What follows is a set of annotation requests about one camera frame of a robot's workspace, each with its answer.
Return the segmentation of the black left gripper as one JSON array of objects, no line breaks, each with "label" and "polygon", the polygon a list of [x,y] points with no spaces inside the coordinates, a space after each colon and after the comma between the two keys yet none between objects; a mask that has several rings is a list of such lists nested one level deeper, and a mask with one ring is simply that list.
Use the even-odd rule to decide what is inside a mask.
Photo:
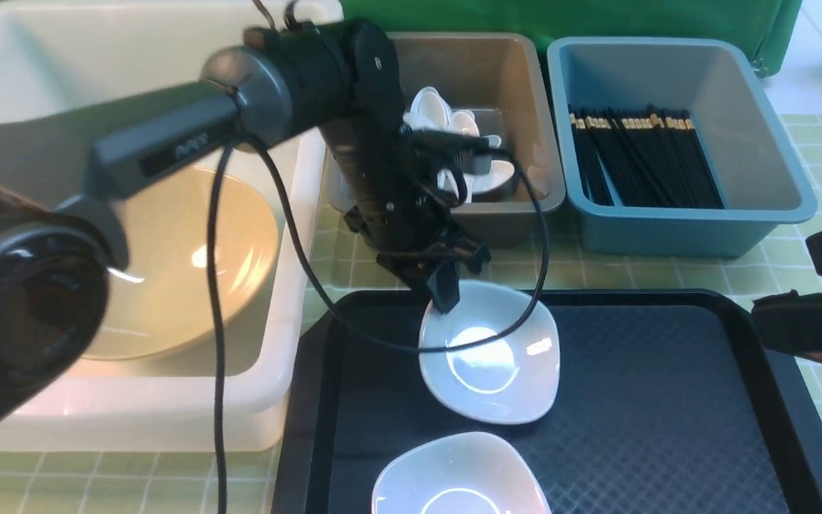
[{"label": "black left gripper", "polygon": [[343,218],[375,251],[376,263],[407,286],[427,286],[438,313],[460,300],[459,269],[479,273],[492,254],[450,213],[446,195],[428,185],[347,183],[352,207]]}]

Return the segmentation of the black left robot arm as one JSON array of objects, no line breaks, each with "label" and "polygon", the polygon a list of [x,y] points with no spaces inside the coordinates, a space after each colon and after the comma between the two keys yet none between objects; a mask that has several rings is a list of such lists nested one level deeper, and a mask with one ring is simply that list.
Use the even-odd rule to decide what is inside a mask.
[{"label": "black left robot arm", "polygon": [[488,247],[437,187],[455,159],[489,144],[412,130],[402,117],[397,49],[366,19],[328,25],[285,17],[248,27],[215,52],[199,81],[42,118],[0,124],[0,422],[64,374],[91,345],[108,305],[108,270],[131,261],[121,203],[238,144],[262,156],[317,129],[355,207],[349,227],[379,266],[439,312],[459,303],[459,267],[480,273]]}]

